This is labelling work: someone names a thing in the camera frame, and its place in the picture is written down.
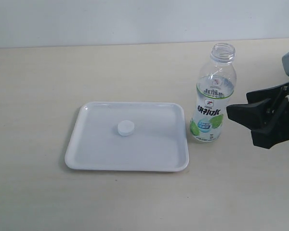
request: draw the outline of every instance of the water bottle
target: water bottle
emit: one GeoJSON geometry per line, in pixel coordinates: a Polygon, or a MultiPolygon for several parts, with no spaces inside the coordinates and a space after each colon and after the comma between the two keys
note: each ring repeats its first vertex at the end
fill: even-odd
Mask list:
{"type": "Polygon", "coordinates": [[[226,106],[236,85],[232,66],[235,52],[228,43],[215,44],[210,61],[200,70],[197,104],[190,122],[190,131],[200,142],[212,142],[221,134],[226,106]]]}

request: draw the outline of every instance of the white tray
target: white tray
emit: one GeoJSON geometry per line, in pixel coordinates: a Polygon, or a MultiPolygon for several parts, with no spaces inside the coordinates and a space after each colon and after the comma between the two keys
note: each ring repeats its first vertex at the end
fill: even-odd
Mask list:
{"type": "Polygon", "coordinates": [[[175,103],[87,103],[80,109],[65,162],[72,169],[181,171],[188,165],[183,109],[175,103]],[[119,135],[123,120],[135,124],[132,135],[119,135]]]}

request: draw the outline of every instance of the bottle opening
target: bottle opening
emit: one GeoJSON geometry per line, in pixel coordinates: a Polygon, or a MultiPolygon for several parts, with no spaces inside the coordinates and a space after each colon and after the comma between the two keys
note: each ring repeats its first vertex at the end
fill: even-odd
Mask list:
{"type": "Polygon", "coordinates": [[[228,64],[235,58],[236,50],[229,43],[217,43],[211,52],[211,59],[219,63],[228,64]]]}

